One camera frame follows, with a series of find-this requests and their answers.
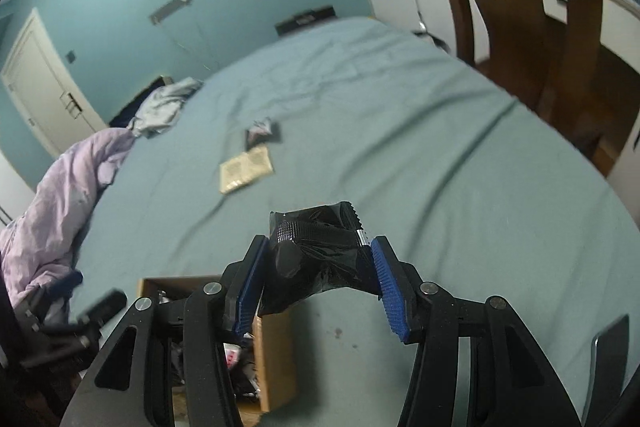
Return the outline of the black foil snack packet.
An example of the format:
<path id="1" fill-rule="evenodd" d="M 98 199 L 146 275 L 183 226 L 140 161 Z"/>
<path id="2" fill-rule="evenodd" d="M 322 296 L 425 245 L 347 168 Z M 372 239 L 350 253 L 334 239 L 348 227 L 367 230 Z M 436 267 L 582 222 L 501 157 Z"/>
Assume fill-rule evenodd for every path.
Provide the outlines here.
<path id="1" fill-rule="evenodd" d="M 333 289 L 381 294 L 370 242 L 351 202 L 272 212 L 269 225 L 260 315 Z"/>

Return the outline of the teal bed sheet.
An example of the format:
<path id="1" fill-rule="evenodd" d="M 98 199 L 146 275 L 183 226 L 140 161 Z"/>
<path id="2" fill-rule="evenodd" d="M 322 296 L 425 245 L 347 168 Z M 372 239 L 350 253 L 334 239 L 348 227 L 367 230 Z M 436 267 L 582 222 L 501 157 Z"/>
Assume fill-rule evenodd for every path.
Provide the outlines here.
<path id="1" fill-rule="evenodd" d="M 219 166 L 256 120 L 274 173 L 229 194 Z M 370 236 L 459 298 L 500 295 L 582 410 L 594 337 L 639 322 L 639 231 L 597 169 L 456 58 L 370 18 L 278 40 L 213 75 L 141 138 L 78 251 L 78 313 L 147 277 L 215 275 L 273 211 L 354 205 Z"/>

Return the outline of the beige snack packet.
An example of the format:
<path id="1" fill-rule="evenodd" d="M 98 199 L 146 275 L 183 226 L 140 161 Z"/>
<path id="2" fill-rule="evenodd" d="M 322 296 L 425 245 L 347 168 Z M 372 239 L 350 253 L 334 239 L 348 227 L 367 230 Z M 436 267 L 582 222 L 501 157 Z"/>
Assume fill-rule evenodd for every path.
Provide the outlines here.
<path id="1" fill-rule="evenodd" d="M 274 173 L 267 145 L 257 145 L 219 166 L 219 191 L 229 194 Z"/>

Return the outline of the wall switch plate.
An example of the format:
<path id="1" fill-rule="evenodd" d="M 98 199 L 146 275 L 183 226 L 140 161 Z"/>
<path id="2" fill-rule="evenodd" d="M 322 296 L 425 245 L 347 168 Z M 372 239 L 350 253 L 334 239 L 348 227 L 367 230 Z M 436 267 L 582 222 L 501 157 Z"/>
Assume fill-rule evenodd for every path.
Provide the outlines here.
<path id="1" fill-rule="evenodd" d="M 69 62 L 70 64 L 73 64 L 73 62 L 76 61 L 76 53 L 73 50 L 70 50 L 70 52 L 67 52 L 65 57 L 67 62 Z"/>

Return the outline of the black bag behind bed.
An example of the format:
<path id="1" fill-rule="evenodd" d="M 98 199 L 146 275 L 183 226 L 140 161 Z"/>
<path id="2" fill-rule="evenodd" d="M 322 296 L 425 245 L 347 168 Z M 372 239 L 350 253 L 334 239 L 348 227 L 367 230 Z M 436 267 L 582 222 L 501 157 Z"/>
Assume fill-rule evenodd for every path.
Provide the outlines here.
<path id="1" fill-rule="evenodd" d="M 307 27 L 318 25 L 326 20 L 334 20 L 337 18 L 336 12 L 332 5 L 320 6 L 320 8 L 299 12 L 282 20 L 274 25 L 279 37 L 284 37 L 293 32 L 303 30 Z"/>

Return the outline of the brown wooden chair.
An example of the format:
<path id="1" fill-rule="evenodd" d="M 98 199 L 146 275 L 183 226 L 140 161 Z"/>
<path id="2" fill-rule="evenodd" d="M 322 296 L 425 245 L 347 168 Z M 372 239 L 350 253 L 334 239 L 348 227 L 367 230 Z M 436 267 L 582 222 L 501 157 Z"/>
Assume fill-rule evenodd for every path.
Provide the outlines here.
<path id="1" fill-rule="evenodd" d="M 483 17 L 488 60 L 480 71 L 516 96 L 597 167 L 609 173 L 620 135 L 634 121 L 638 74 L 601 43 L 603 0 L 567 0 L 566 21 L 544 0 L 449 0 L 457 56 L 471 66 L 471 8 Z"/>

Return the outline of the white door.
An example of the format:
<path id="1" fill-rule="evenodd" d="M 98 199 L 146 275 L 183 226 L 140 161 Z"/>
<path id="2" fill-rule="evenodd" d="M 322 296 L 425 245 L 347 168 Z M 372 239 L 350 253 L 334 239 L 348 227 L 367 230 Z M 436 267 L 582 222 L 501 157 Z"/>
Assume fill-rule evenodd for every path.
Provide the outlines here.
<path id="1" fill-rule="evenodd" d="M 31 10 L 1 69 L 14 106 L 54 158 L 106 124 L 56 52 L 37 10 Z"/>

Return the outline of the grey crumpled garment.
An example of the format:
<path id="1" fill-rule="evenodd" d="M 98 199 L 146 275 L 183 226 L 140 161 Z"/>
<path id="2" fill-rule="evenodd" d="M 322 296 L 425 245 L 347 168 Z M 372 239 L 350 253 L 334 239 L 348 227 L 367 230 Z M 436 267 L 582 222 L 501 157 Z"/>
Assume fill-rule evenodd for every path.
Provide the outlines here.
<path id="1" fill-rule="evenodd" d="M 203 86 L 203 80 L 186 77 L 155 89 L 141 103 L 127 128 L 135 136 L 147 138 L 168 131 L 177 124 L 186 101 Z"/>

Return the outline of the metal wall lamp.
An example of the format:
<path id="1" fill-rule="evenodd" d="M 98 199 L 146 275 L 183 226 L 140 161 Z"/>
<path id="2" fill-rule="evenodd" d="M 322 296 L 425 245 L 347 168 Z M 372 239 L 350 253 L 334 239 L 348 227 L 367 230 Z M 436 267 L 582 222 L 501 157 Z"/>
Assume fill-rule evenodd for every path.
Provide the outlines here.
<path id="1" fill-rule="evenodd" d="M 163 20 L 170 17 L 175 12 L 185 8 L 192 4 L 192 0 L 169 0 L 160 8 L 155 10 L 150 16 L 149 20 L 152 25 L 159 25 Z"/>

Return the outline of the white-black snack packet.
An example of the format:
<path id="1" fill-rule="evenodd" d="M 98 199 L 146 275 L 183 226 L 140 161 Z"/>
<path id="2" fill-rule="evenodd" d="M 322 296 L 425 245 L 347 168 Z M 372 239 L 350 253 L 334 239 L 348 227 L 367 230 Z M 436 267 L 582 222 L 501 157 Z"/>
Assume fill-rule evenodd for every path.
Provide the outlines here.
<path id="1" fill-rule="evenodd" d="M 280 124 L 271 118 L 256 120 L 254 124 L 245 130 L 245 150 L 251 150 L 262 144 L 279 143 L 280 141 Z"/>

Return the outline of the lilac duvet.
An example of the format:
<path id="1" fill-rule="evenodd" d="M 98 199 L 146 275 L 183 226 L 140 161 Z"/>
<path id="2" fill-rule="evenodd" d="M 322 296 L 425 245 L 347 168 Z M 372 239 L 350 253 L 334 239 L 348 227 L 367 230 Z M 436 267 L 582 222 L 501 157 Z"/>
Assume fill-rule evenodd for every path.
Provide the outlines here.
<path id="1" fill-rule="evenodd" d="M 27 209 L 1 232 L 1 272 L 16 307 L 72 271 L 73 243 L 136 137 L 108 128 L 72 145 L 47 170 Z"/>

